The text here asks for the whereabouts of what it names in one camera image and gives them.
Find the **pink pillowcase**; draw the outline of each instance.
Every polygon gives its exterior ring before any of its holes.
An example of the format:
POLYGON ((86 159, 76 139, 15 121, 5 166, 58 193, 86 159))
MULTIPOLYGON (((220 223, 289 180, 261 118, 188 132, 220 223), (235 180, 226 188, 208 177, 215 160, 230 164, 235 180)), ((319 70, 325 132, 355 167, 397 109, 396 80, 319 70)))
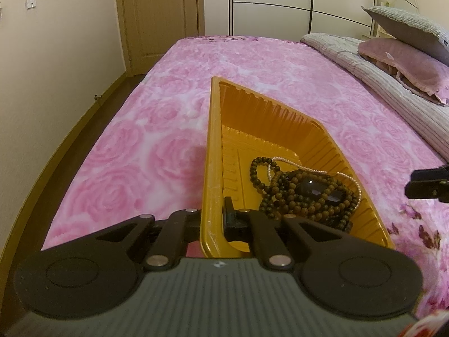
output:
POLYGON ((435 58, 391 38, 362 42, 358 51, 413 93, 449 105, 449 67, 435 58))

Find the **metal screw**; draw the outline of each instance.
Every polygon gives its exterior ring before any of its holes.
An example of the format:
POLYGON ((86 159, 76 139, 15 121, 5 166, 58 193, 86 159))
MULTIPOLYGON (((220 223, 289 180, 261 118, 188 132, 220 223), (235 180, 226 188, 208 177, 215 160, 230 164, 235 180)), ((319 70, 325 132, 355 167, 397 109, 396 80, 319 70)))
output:
POLYGON ((226 266, 226 264, 223 262, 223 261, 216 261, 216 262, 214 262, 213 263, 213 265, 216 267, 216 268, 218 268, 218 269, 221 269, 222 267, 225 267, 226 266))
POLYGON ((268 261, 273 265, 273 266, 287 266, 291 263, 291 258, 289 258, 289 256, 286 255, 274 255, 271 256, 268 261))
POLYGON ((147 264, 150 266, 161 267, 168 263, 169 259, 163 255, 153 255, 146 259, 147 264))

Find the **pillow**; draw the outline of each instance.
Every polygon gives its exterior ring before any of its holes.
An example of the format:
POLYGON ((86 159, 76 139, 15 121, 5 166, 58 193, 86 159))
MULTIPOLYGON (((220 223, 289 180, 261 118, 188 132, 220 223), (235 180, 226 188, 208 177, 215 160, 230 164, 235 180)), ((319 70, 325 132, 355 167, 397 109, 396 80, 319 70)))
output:
POLYGON ((365 9, 387 33, 449 66, 449 32, 424 16, 387 6, 365 9))
POLYGON ((358 51, 413 93, 449 104, 449 67, 426 53, 391 38, 367 40, 358 51))

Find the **pink floral bedspread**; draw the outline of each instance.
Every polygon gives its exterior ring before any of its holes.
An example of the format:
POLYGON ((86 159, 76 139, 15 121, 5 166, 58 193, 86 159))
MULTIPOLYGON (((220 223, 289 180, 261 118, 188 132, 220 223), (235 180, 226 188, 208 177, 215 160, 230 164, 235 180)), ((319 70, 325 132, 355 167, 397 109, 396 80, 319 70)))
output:
POLYGON ((418 316, 449 306, 449 206, 409 201, 414 169, 438 155, 367 86, 314 49, 268 38, 178 41, 101 135, 67 191, 43 248, 141 213, 200 208, 210 79, 222 76, 323 123, 358 174, 399 251, 424 275, 418 316))

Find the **gray pillow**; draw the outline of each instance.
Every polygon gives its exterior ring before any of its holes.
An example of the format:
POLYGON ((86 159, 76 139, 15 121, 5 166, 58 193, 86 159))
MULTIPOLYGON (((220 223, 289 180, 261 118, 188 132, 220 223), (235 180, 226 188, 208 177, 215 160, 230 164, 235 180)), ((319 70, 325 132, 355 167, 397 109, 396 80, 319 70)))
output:
POLYGON ((449 32, 424 16, 387 6, 365 9, 387 33, 449 66, 449 32))

